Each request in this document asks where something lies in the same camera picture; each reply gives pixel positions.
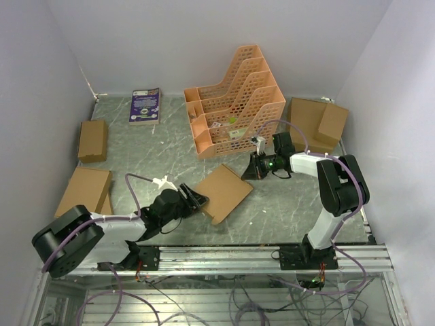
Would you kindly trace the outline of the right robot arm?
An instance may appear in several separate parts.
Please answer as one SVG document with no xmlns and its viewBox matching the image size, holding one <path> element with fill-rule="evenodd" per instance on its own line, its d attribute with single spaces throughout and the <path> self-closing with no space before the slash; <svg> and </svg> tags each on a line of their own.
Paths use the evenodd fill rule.
<svg viewBox="0 0 435 326">
<path fill-rule="evenodd" d="M 369 191 L 360 167 L 353 155 L 331 156 L 309 150 L 296 151 L 289 132 L 273 135 L 274 154 L 264 152 L 266 139 L 251 138 L 256 150 L 250 154 L 249 165 L 242 179 L 261 180 L 269 173 L 284 170 L 293 174 L 316 177 L 322 209 L 313 228 L 296 251 L 282 251 L 285 258 L 316 268 L 334 257 L 333 241 L 346 219 L 369 201 Z"/>
</svg>

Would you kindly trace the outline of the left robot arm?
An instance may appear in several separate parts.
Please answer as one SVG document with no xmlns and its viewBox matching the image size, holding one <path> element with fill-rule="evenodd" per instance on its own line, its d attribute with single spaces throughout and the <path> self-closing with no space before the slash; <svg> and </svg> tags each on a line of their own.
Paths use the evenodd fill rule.
<svg viewBox="0 0 435 326">
<path fill-rule="evenodd" d="M 130 215 L 91 213 L 76 205 L 34 235 L 31 243 L 43 262 L 43 272 L 60 278 L 82 264 L 111 263 L 124 270 L 140 260 L 138 242 L 162 232 L 172 221 L 193 215 L 209 198 L 186 184 L 164 189 L 153 203 Z"/>
</svg>

